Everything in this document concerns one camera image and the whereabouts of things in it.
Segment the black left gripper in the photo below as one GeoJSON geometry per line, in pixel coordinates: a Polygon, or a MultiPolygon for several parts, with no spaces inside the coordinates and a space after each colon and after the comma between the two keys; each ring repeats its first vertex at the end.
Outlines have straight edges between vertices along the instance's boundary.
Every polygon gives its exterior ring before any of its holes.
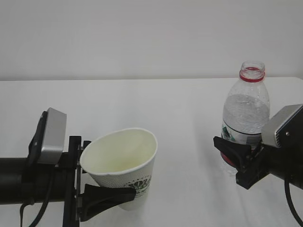
{"type": "Polygon", "coordinates": [[[81,177],[85,171],[80,166],[84,148],[81,136],[70,136],[68,151],[63,152],[59,162],[64,179],[63,227],[79,227],[85,222],[117,205],[133,201],[134,188],[108,188],[86,184],[81,192],[81,177]]]}

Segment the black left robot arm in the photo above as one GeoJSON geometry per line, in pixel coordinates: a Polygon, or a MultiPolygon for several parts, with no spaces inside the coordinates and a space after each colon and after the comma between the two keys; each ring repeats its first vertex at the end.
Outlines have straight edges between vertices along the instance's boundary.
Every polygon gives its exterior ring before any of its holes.
{"type": "Polygon", "coordinates": [[[42,203],[42,210],[35,217],[32,227],[37,226],[50,202],[64,203],[62,226],[78,227],[99,213],[114,206],[133,201],[133,188],[107,188],[86,184],[80,192],[81,175],[84,173],[79,158],[83,151],[80,136],[69,137],[68,152],[64,152],[59,164],[34,164],[26,166],[26,158],[1,158],[0,203],[20,204],[24,208],[42,203]]]}

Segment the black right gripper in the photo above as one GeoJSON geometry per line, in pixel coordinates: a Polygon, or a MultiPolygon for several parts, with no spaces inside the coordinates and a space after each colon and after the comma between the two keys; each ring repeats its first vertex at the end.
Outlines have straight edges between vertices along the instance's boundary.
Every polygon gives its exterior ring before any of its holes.
{"type": "Polygon", "coordinates": [[[274,148],[263,146],[258,155],[251,160],[251,146],[234,143],[215,136],[214,147],[217,148],[223,160],[236,168],[236,184],[250,189],[255,183],[272,174],[297,188],[303,188],[303,147],[295,145],[290,148],[274,148]]]}

